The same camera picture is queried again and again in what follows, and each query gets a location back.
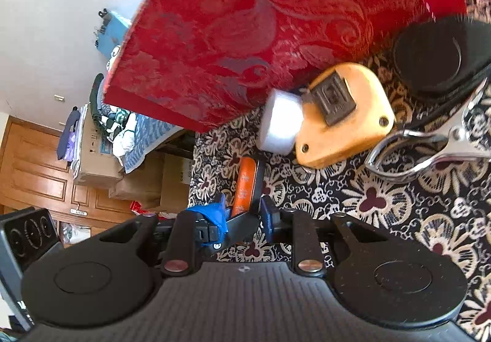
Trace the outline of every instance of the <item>wooden door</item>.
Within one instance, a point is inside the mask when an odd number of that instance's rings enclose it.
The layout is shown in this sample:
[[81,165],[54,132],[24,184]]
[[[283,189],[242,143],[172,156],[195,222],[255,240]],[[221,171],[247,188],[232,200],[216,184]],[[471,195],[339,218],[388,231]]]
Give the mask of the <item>wooden door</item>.
[[[134,216],[130,201],[112,200],[107,190],[73,184],[67,162],[56,157],[58,137],[12,124],[5,138],[0,205],[14,209],[45,207],[56,220],[100,228]],[[87,217],[70,213],[70,209],[77,208],[87,212]]]

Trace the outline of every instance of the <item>purple bag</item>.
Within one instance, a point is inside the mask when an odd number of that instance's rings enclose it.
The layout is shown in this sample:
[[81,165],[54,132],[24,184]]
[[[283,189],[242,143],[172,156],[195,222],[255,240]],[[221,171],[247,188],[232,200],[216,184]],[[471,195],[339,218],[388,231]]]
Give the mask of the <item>purple bag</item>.
[[75,133],[71,131],[70,136],[68,137],[68,144],[66,146],[65,156],[63,157],[63,160],[73,161],[74,153],[75,153]]

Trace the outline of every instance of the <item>patterned carpet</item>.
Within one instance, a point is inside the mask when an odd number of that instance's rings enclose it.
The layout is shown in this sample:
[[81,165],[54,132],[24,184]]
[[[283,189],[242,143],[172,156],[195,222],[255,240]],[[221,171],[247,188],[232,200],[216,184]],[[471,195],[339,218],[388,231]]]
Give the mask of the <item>patterned carpet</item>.
[[[491,21],[489,0],[467,0],[470,15]],[[381,53],[363,64],[385,87],[398,121],[411,121],[428,109],[408,96],[399,83],[389,56]],[[262,109],[236,119],[196,139],[190,205],[209,202],[222,191],[233,201],[240,157],[256,153]],[[491,87],[467,125],[483,146],[491,141]],[[263,193],[278,206],[302,209],[316,219],[345,211],[403,239],[448,255],[469,282],[458,324],[476,340],[491,340],[491,165],[447,163],[407,185],[392,185],[371,175],[363,165],[366,152],[323,170],[309,173],[294,155],[261,153],[266,161]],[[414,152],[391,157],[401,166],[416,160]],[[270,246],[261,229],[248,247],[222,252],[224,261],[289,260],[291,247]]]

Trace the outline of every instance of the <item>grooved black surface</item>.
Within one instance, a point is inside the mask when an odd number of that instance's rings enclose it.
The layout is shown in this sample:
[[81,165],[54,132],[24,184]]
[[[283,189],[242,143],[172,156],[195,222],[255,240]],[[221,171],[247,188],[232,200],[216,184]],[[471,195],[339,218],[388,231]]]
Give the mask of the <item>grooved black surface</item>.
[[195,275],[165,281],[140,312],[90,330],[36,326],[23,342],[471,341],[448,323],[408,332],[380,328],[344,309],[327,284],[284,262],[204,263]]

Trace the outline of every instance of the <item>white cloth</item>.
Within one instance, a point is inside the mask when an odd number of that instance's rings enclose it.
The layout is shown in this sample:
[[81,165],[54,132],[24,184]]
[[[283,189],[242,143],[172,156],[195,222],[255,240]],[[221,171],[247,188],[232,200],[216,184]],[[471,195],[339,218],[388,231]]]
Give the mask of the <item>white cloth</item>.
[[112,142],[112,153],[118,158],[119,163],[123,166],[121,158],[134,148],[134,130],[137,127],[137,114],[130,114],[126,127],[119,133]]

